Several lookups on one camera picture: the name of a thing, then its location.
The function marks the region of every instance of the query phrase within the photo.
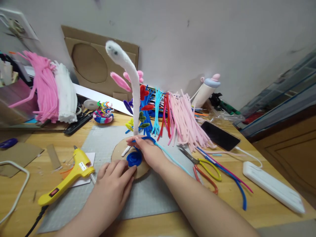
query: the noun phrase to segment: cutting mat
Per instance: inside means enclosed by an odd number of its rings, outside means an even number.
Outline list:
[[[123,138],[132,136],[131,132],[125,134],[126,130],[125,126],[94,126],[91,129],[82,150],[86,153],[95,152],[94,167],[96,172],[105,162],[111,161],[111,155],[116,144]],[[167,134],[167,130],[164,129],[163,137],[159,139],[158,143],[194,177],[192,162],[176,146],[167,145],[169,141]],[[61,229],[82,209],[92,189],[92,182],[68,189],[48,208],[38,233]],[[118,218],[130,219],[178,210],[179,207],[166,184],[157,173],[150,170],[148,174],[134,183],[130,198]]]

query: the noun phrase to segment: scissors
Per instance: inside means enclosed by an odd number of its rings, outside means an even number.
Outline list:
[[[216,181],[219,181],[219,182],[220,182],[220,181],[222,181],[222,176],[221,176],[219,170],[215,167],[215,165],[213,165],[213,164],[212,164],[211,162],[209,162],[208,160],[202,160],[202,159],[195,159],[195,158],[193,158],[193,156],[191,156],[191,155],[190,155],[183,147],[181,147],[181,146],[178,146],[178,149],[179,149],[187,158],[189,158],[189,160],[191,160],[192,163],[194,164],[194,166],[193,166],[193,171],[194,171],[194,175],[195,175],[196,180],[201,183],[200,179],[198,178],[198,174],[197,174],[197,171],[198,171],[198,172],[199,172],[204,178],[206,178],[207,181],[209,181],[209,182],[211,183],[211,185],[215,188],[215,191],[213,191],[213,193],[218,194],[218,188],[217,188],[216,184],[215,184],[205,173],[203,173],[203,172],[198,168],[198,164],[200,164],[210,176],[212,176]],[[215,169],[215,171],[216,171],[218,177],[214,176],[214,175],[208,170],[208,168],[207,168],[203,163],[206,163],[206,164],[209,164],[210,166],[212,166],[212,167]]]
[[[198,150],[200,150],[205,155],[205,158],[209,162],[211,162],[213,165],[215,165],[217,168],[219,168],[221,171],[223,171],[225,174],[227,174],[229,177],[231,177],[236,182],[236,184],[241,192],[241,195],[243,196],[243,210],[246,211],[247,210],[247,198],[246,198],[245,192],[243,191],[243,188],[240,185],[241,181],[238,180],[236,177],[234,177],[234,175],[231,172],[229,172],[228,170],[226,170],[223,166],[219,165],[207,153],[205,153],[203,150],[201,150],[201,148],[198,147]]]

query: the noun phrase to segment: yellow scissors handle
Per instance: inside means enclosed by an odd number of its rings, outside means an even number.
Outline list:
[[[198,160],[200,161],[199,164],[206,170],[206,172],[207,172],[211,177],[213,177],[213,179],[215,179],[216,181],[219,181],[219,182],[222,181],[222,176],[221,176],[219,170],[215,167],[215,165],[213,165],[213,164],[212,164],[211,162],[209,162],[208,160],[200,160],[200,159],[198,159]],[[216,171],[218,177],[215,177],[215,176],[208,170],[208,168],[207,168],[203,163],[207,163],[207,164],[209,164],[210,166],[212,166],[212,167],[215,169],[215,171]]]

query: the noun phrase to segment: phone screen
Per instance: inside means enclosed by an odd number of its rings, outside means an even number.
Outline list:
[[[212,142],[226,151],[231,151],[235,146],[240,143],[240,140],[228,132],[220,129],[219,127],[211,124],[210,122],[204,122],[201,128],[208,135]]]

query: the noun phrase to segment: yellow glue gun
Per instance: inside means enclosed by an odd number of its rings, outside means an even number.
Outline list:
[[[74,181],[76,181],[76,179],[81,176],[86,178],[94,173],[95,169],[93,166],[87,167],[87,165],[90,164],[90,160],[87,155],[83,152],[83,150],[77,148],[76,146],[74,146],[74,148],[75,151],[73,153],[73,159],[75,160],[75,164],[73,169],[57,187],[39,198],[38,204],[40,206],[52,204],[74,183]]]

